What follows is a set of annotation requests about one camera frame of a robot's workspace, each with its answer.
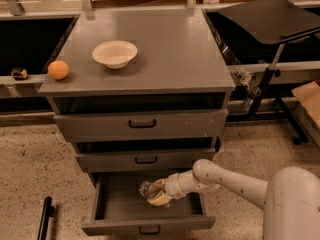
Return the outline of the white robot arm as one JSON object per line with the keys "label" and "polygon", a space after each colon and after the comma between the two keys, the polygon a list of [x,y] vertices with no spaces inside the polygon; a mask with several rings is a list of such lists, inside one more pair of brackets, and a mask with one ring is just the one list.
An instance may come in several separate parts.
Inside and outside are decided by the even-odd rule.
{"label": "white robot arm", "polygon": [[189,171],[143,183],[140,193],[163,206],[214,186],[263,210],[263,240],[320,240],[320,179],[298,167],[283,168],[264,181],[200,159]]}

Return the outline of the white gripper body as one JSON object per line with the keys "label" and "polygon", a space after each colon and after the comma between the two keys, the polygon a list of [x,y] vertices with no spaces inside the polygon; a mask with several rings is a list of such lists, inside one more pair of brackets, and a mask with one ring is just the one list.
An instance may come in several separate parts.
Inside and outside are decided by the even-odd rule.
{"label": "white gripper body", "polygon": [[164,184],[166,194],[172,199],[181,199],[186,196],[179,184],[179,174],[175,173],[165,179]]}

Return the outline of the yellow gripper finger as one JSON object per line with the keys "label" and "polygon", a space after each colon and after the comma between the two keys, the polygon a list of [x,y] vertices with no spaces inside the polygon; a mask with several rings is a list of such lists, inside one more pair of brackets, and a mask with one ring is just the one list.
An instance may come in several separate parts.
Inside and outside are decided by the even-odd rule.
{"label": "yellow gripper finger", "polygon": [[164,190],[165,189],[165,180],[159,179],[152,183],[153,190]]}
{"label": "yellow gripper finger", "polygon": [[148,198],[147,201],[153,206],[164,206],[170,203],[172,197],[161,190],[154,197]]}

